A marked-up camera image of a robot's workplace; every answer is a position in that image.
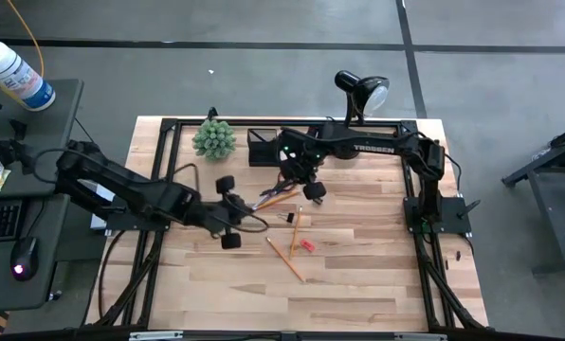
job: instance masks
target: concrete floor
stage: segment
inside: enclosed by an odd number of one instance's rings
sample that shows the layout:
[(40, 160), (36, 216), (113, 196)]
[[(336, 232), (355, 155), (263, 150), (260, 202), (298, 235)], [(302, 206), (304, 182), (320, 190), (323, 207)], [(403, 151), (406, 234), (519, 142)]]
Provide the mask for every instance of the concrete floor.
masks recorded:
[[(406, 0), (422, 45), (565, 45), (565, 0)], [(40, 38), (187, 42), (402, 44), (393, 0), (34, 0), (19, 10)], [(0, 37), (25, 32), (0, 1)], [(33, 65), (33, 48), (16, 50)], [(46, 76), (85, 81), (78, 118), (123, 162), (139, 115), (341, 116), (340, 69), (392, 81), (381, 116), (416, 117), (405, 52), (46, 47)], [(559, 258), (527, 184), (500, 179), (565, 130), (565, 54), (416, 53), (428, 117), (444, 121), (464, 168), (475, 259), (490, 325), (565, 337), (565, 274), (533, 278)], [(75, 131), (76, 137), (82, 137)], [(67, 293), (11, 315), (10, 332), (81, 323), (97, 264), (69, 264)]]

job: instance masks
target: desk lamp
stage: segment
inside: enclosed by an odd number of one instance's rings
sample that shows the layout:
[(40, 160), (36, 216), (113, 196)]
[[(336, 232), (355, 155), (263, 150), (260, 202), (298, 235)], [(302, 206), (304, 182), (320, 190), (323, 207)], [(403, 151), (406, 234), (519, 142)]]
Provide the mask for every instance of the desk lamp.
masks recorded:
[(336, 86), (346, 93), (348, 101), (344, 125), (350, 126), (353, 118), (358, 124), (364, 123), (364, 117), (370, 117), (381, 107), (388, 97), (390, 81), (379, 76), (359, 78), (349, 71), (339, 71), (335, 78)]

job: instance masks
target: wooden table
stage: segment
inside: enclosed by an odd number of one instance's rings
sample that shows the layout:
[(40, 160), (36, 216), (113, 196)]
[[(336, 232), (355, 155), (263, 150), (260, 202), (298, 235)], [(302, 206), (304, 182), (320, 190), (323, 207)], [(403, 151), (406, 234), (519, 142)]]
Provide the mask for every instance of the wooden table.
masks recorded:
[[(148, 177), (161, 118), (137, 119), (127, 157), (126, 167)], [(447, 145), (441, 120), (418, 119), (417, 126)], [(204, 200), (219, 200), (215, 180), (224, 175), (234, 175), (235, 192), (248, 202), (255, 202), (259, 193), (276, 181), (278, 169), (248, 166), (246, 127), (234, 129), (236, 152), (226, 161), (209, 163), (195, 156), (192, 149), (196, 127), (183, 128), (177, 164), (198, 165)], [(385, 132), (384, 128), (369, 130)], [(169, 151), (164, 155), (162, 175)], [(299, 195), (260, 211), (271, 228), (260, 234), (243, 233), (243, 247), (239, 249), (222, 250), (220, 242), (206, 230), (174, 224), (163, 244), (150, 329), (425, 331), (414, 243), (406, 231), (401, 205), (405, 188), (400, 165), (400, 158), (391, 155), (362, 153), (348, 161), (328, 157), (318, 172), (328, 191), (323, 205), (315, 206)], [(174, 180), (194, 184), (192, 171), (177, 174)], [(443, 195), (456, 193), (448, 160), (440, 185)], [(269, 236), (288, 252), (293, 228), (276, 215), (294, 212), (298, 206), (303, 206), (304, 214), (298, 241), (306, 239), (316, 246), (312, 254), (299, 248), (292, 260), (307, 278), (306, 283), (295, 277), (265, 241)], [(258, 226), (246, 219), (245, 227)], [(441, 235), (440, 240), (448, 262), (450, 287), (474, 317), (486, 325), (468, 245), (456, 236)], [(129, 280), (136, 243), (137, 233), (127, 233), (112, 253), (104, 278), (105, 309)], [(462, 254), (459, 261), (455, 260), (457, 251)], [(432, 292), (437, 316), (443, 321), (438, 290)], [(137, 301), (136, 314), (142, 299)], [(96, 302), (97, 291), (87, 323), (97, 320)]]

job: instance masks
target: succulent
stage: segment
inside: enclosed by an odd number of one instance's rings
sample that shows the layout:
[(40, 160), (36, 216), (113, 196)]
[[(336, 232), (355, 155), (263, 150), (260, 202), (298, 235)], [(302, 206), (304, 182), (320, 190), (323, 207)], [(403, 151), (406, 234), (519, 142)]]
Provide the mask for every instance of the succulent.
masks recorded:
[(198, 128), (192, 142), (196, 155), (205, 155), (209, 161), (228, 157), (236, 150), (234, 131), (227, 122), (218, 122), (216, 119), (205, 120)]

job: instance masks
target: yellow cable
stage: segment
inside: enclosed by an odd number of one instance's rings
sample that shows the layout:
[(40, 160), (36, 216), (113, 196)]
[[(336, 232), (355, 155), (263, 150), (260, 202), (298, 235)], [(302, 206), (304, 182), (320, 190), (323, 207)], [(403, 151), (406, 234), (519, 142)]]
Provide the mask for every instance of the yellow cable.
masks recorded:
[(21, 16), (21, 14), (19, 13), (19, 11), (15, 7), (15, 5), (13, 5), (11, 0), (7, 0), (7, 2), (9, 3), (10, 8), (15, 12), (15, 14), (17, 14), (19, 21), (21, 21), (21, 24), (26, 28), (27, 34), (29, 34), (29, 37), (32, 39), (32, 42), (34, 42), (34, 46), (36, 46), (36, 51), (38, 52), (38, 59), (40, 60), (40, 77), (44, 77), (45, 76), (45, 61), (43, 60), (43, 52), (41, 52), (40, 47), (38, 46), (38, 42), (36, 42), (36, 38), (34, 38), (32, 31), (27, 26), (26, 21), (24, 20), (24, 17)]

